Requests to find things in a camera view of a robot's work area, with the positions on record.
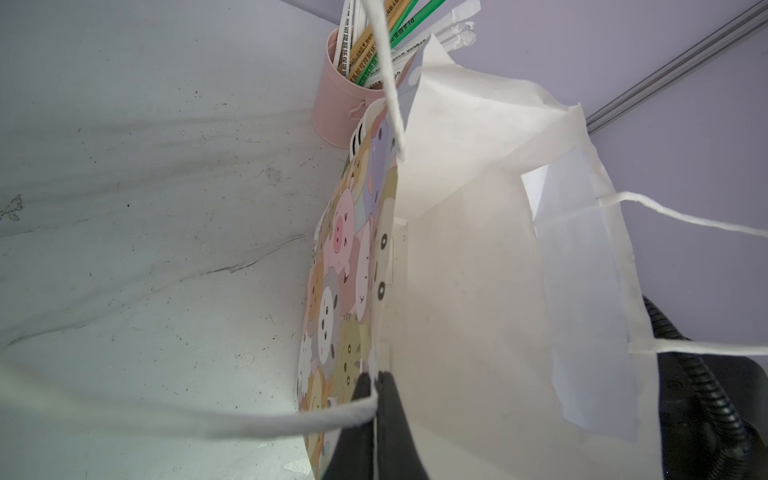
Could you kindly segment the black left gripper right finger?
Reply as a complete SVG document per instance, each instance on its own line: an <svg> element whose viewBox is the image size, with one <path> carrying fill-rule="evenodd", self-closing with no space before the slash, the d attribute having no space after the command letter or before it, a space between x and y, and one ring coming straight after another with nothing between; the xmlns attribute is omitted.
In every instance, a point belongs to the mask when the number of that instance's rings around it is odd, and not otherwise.
<svg viewBox="0 0 768 480"><path fill-rule="evenodd" d="M407 417L390 372L376 381L376 463L381 480L428 480L415 446Z"/></svg>

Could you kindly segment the white paper gift bag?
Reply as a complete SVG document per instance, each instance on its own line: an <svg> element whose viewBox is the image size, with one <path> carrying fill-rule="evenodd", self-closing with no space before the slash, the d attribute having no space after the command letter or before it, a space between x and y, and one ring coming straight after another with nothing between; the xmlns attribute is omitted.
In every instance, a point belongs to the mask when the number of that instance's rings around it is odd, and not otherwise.
<svg viewBox="0 0 768 480"><path fill-rule="evenodd" d="M389 370L434 479L658 479L663 353L583 111L429 40L361 151L279 1L1 5L1 475L298 479Z"/></svg>

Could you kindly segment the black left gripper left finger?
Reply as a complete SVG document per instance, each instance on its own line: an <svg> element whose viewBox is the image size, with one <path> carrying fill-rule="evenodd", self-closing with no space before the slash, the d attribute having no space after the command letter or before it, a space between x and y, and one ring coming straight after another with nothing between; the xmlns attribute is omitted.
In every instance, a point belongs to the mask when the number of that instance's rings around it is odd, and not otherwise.
<svg viewBox="0 0 768 480"><path fill-rule="evenodd" d="M323 480L374 479L373 416L367 423L345 428L322 475Z"/></svg>

